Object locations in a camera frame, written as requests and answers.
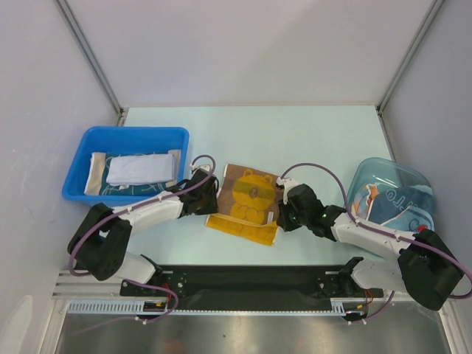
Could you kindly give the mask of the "teal beige Doraemon towel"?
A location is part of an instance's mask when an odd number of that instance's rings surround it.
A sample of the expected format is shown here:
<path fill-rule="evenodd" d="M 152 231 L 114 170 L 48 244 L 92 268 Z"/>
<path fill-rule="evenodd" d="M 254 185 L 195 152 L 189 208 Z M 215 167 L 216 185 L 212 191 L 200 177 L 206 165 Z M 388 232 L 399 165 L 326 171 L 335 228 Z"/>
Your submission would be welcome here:
<path fill-rule="evenodd" d="M 173 154 L 176 158 L 175 177 L 173 180 L 155 184 L 142 185 L 110 185 L 106 182 L 110 161 L 118 156 L 138 156 L 148 154 Z M 181 162 L 180 150 L 169 150 L 166 153 L 148 153 L 133 155 L 116 155 L 110 153 L 93 153 L 91 155 L 91 165 L 88 179 L 84 189 L 85 195 L 116 195 L 116 196 L 148 196 L 164 191 L 166 188 L 175 185 L 178 181 L 179 164 Z"/>

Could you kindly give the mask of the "translucent teal basket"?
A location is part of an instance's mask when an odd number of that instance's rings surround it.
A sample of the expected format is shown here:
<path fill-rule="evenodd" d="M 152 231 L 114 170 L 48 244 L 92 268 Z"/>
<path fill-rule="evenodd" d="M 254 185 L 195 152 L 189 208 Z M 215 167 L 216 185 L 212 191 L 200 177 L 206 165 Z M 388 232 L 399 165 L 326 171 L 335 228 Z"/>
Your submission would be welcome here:
<path fill-rule="evenodd" d="M 410 167 L 382 158 L 365 159 L 358 166 L 350 185 L 347 194 L 348 209 L 350 210 L 350 203 L 362 186 L 375 183 L 390 187 L 426 185 L 431 188 L 426 177 Z"/>

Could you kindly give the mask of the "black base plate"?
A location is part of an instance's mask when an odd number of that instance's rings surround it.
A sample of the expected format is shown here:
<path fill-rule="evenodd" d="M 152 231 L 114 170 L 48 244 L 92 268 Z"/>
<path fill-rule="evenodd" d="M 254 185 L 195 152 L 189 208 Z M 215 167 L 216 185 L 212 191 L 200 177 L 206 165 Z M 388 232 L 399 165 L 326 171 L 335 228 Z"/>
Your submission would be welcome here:
<path fill-rule="evenodd" d="M 334 299 L 384 295 L 380 288 L 365 291 L 341 265 L 163 265 L 150 284 L 123 282 L 119 293 L 156 298 L 164 286 L 177 294 L 178 310 L 250 312 L 328 310 Z"/>

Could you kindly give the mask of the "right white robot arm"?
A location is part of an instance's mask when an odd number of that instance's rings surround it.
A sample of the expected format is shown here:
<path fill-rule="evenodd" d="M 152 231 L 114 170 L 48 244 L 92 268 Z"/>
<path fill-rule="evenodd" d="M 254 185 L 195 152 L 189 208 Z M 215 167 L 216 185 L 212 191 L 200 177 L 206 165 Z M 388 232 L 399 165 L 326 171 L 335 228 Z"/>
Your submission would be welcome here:
<path fill-rule="evenodd" d="M 348 296 L 357 296 L 365 288 L 382 288 L 407 293 L 424 308 L 439 310 L 465 275 L 436 232 L 376 226 L 342 207 L 323 205 L 307 184 L 292 178 L 278 178 L 276 186 L 283 192 L 277 225 L 284 232 L 305 227 L 317 237 L 382 257 L 378 263 L 363 257 L 347 263 L 339 286 Z"/>

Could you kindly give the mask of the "white lavender towel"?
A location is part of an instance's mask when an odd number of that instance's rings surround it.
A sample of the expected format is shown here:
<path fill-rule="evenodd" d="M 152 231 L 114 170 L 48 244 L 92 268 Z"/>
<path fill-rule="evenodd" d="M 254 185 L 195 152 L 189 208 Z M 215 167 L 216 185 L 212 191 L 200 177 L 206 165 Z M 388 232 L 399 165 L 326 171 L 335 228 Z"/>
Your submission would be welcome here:
<path fill-rule="evenodd" d="M 175 177 L 175 164 L 175 156 L 169 153 L 114 157 L 106 182 L 114 186 L 168 182 Z"/>

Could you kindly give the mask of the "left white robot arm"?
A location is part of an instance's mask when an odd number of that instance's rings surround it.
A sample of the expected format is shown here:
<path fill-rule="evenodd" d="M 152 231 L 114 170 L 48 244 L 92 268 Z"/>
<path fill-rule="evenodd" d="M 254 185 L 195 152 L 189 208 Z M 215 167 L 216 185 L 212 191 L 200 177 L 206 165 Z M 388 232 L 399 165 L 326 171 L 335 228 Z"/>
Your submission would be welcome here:
<path fill-rule="evenodd" d="M 198 168 L 191 179 L 138 203 L 115 208 L 94 205 L 68 244 L 69 270 L 76 277 L 91 275 L 98 281 L 118 277 L 136 283 L 144 294 L 158 293 L 160 267 L 144 254 L 129 252 L 130 239 L 160 223 L 215 214 L 218 187 L 213 174 Z"/>

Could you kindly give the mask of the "aluminium frame rail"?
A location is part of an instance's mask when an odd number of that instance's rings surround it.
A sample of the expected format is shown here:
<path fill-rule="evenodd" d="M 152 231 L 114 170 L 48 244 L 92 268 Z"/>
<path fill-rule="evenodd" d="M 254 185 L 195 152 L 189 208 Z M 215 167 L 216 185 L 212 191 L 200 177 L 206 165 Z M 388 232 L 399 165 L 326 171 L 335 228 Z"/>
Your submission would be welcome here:
<path fill-rule="evenodd" d="M 75 277 L 67 270 L 60 271 L 53 299 L 113 299 L 119 297 L 122 280 L 117 277 L 99 281 L 92 275 Z"/>

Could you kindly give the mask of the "yellow white towel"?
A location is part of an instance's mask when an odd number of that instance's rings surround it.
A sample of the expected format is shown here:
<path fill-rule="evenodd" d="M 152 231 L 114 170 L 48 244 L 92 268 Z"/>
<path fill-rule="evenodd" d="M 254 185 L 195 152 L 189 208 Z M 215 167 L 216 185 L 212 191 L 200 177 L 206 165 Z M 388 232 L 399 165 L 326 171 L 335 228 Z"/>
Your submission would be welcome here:
<path fill-rule="evenodd" d="M 282 190 L 278 176 L 250 167 L 227 164 L 218 190 L 218 211 L 206 226 L 264 246 L 272 246 L 277 234 L 278 202 Z"/>

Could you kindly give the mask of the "light blue Doraemon towel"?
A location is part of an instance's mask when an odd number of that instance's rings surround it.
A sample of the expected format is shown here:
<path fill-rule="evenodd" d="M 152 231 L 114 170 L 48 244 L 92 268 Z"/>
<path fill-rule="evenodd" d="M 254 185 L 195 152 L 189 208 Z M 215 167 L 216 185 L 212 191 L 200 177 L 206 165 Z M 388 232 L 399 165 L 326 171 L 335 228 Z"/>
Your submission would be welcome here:
<path fill-rule="evenodd" d="M 365 184 L 350 203 L 355 216 L 398 231 L 434 230 L 435 197 L 426 185 Z"/>

